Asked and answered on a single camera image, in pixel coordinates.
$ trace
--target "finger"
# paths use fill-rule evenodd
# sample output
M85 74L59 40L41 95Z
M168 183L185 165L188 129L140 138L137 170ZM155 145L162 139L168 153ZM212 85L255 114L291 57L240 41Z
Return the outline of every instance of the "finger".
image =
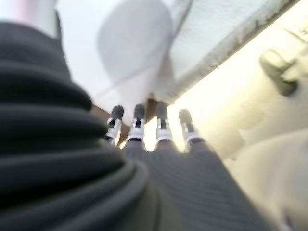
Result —
M124 148L127 147L144 147L144 115L145 108L142 104L138 104L135 107L134 121L130 128L128 137L126 138L126 144Z
M182 134L186 144L186 151L189 152L192 148L205 148L206 142L199 135L198 129L193 125L190 112L187 109L180 110L179 118L182 126Z
M156 107L157 129L156 129L156 150L175 149L172 134L168 121L168 105L159 103Z
M105 139L113 146L117 146L120 139L123 113L122 106L115 106L112 109L111 117L107 120L108 131L105 134Z

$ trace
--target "gray ribbed fabric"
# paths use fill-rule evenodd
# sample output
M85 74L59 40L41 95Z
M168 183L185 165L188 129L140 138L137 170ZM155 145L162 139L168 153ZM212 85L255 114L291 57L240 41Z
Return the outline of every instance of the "gray ribbed fabric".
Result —
M153 181L171 195L184 230L270 230L203 141L185 154L172 144L162 146L148 152L138 141L131 141L125 148L126 158L144 162Z

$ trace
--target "white cloth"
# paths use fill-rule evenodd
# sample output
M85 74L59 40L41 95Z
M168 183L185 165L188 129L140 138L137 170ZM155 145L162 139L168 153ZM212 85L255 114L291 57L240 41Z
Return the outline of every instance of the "white cloth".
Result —
M280 231L308 230L308 130L243 150L231 173Z
M161 62L191 0L59 0L64 52L73 80L124 122L153 90Z
M294 57L294 64L282 74L282 77L286 80L308 77L308 45Z

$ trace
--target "white fabric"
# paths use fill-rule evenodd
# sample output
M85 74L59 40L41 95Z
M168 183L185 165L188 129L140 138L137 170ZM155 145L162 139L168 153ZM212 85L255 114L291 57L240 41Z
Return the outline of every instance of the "white fabric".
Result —
M121 104L124 122L153 90L191 0L59 0L73 80L100 108Z
M288 1L193 1L156 82L156 98L173 103Z
M308 130L243 150L231 173L280 231L308 230Z

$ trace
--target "textured white surface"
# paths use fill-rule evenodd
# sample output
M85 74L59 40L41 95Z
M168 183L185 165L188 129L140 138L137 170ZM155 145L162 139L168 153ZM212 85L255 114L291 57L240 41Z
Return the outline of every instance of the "textured white surface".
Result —
M173 103L288 1L194 1L161 69L156 98Z

